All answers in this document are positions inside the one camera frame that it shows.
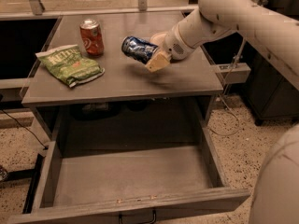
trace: gray cabinet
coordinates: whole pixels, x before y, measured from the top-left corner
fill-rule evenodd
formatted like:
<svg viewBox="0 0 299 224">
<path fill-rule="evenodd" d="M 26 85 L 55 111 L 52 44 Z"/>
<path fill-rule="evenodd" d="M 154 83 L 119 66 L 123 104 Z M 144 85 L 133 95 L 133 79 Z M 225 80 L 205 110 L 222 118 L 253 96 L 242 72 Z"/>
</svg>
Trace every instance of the gray cabinet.
<svg viewBox="0 0 299 224">
<path fill-rule="evenodd" d="M 265 119 L 299 118 L 299 91 L 259 54 L 242 91 L 257 117 L 256 124 Z"/>
</svg>

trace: floor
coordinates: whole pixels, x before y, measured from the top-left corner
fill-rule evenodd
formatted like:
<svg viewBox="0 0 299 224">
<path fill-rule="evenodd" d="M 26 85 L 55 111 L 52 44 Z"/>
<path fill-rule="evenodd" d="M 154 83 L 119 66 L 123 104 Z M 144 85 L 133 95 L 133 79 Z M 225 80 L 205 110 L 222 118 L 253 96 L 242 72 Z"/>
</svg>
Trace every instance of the floor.
<svg viewBox="0 0 299 224">
<path fill-rule="evenodd" d="M 136 7 L 136 0 L 42 0 L 46 10 Z M 186 5 L 188 0 L 149 0 L 149 5 Z M 0 0 L 1 12 L 30 11 L 28 0 Z M 228 182 L 234 189 L 247 188 L 253 191 L 257 174 L 268 149 L 291 128 L 290 120 L 266 121 L 262 126 L 254 124 L 254 117 L 239 95 L 225 99 L 231 109 L 218 101 L 208 123 L 210 134 L 220 157 Z M 10 111 L 23 126 L 34 132 L 42 142 L 47 137 L 30 112 Z M 43 147 L 26 129 L 0 112 L 0 164 L 10 172 L 33 168 L 36 155 L 46 155 Z M 0 183 L 0 223 L 7 223 L 10 216 L 21 214 L 30 185 L 30 178 Z M 248 223 L 251 198 L 234 212 L 203 217 L 190 217 L 160 223 L 176 224 L 242 224 Z"/>
<path fill-rule="evenodd" d="M 262 126 L 254 124 L 254 117 L 241 97 L 230 94 L 225 98 L 228 110 L 218 100 L 214 105 L 210 122 L 210 134 L 220 157 L 224 172 L 233 189 L 247 188 L 253 191 L 255 180 L 267 150 L 293 125 L 290 120 L 266 121 Z M 30 112 L 10 111 L 9 114 L 34 132 L 42 142 L 47 137 Z M 46 155 L 43 147 L 26 129 L 13 119 L 0 114 L 0 163 L 10 172 L 33 168 L 37 153 Z M 0 183 L 0 223 L 7 223 L 11 215 L 21 214 L 30 185 L 30 178 Z M 202 217 L 189 217 L 162 221 L 162 224 L 242 224 L 248 223 L 251 198 L 234 212 Z"/>
</svg>

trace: desk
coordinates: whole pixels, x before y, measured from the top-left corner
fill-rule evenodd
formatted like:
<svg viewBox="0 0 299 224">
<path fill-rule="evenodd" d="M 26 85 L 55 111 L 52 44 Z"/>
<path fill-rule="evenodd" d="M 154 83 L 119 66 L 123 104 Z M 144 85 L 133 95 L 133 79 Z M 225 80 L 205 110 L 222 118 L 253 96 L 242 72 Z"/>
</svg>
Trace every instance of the desk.
<svg viewBox="0 0 299 224">
<path fill-rule="evenodd" d="M 84 50 L 78 25 L 87 17 L 63 17 L 50 49 L 75 43 Z M 222 87 L 203 51 L 156 73 L 121 52 L 126 36 L 150 39 L 182 15 L 145 12 L 94 18 L 103 27 L 106 50 L 96 60 L 105 74 L 69 89 L 40 66 L 23 99 L 46 123 L 52 142 L 33 213 L 8 223 L 154 223 L 235 210 L 249 191 L 229 187 L 208 134 L 210 107 Z M 58 135 L 42 112 L 47 107 L 67 110 L 72 104 L 140 99 L 155 101 L 143 111 L 124 108 L 116 117 L 93 121 L 77 121 L 62 112 L 64 117 L 56 119 Z"/>
</svg>

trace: open drawer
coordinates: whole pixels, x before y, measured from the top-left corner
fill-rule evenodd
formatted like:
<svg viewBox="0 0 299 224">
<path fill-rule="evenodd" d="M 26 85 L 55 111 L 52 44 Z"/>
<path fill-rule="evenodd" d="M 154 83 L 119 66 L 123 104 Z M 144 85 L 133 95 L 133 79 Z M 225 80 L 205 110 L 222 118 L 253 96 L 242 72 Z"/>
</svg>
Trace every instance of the open drawer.
<svg viewBox="0 0 299 224">
<path fill-rule="evenodd" d="M 154 223 L 233 211 L 249 197 L 228 186 L 194 98 L 69 119 L 66 141 L 50 143 L 32 213 L 8 223 Z"/>
</svg>

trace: snack bag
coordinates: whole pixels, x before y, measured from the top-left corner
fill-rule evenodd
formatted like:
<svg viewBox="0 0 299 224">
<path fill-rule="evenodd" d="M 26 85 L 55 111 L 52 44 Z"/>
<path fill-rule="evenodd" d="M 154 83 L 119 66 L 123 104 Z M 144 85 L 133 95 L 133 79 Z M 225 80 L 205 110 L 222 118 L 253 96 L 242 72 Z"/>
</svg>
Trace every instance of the snack bag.
<svg viewBox="0 0 299 224">
<path fill-rule="evenodd" d="M 52 75 L 70 88 L 94 80 L 105 72 L 97 61 L 83 57 L 78 45 L 39 52 L 36 57 Z"/>
</svg>

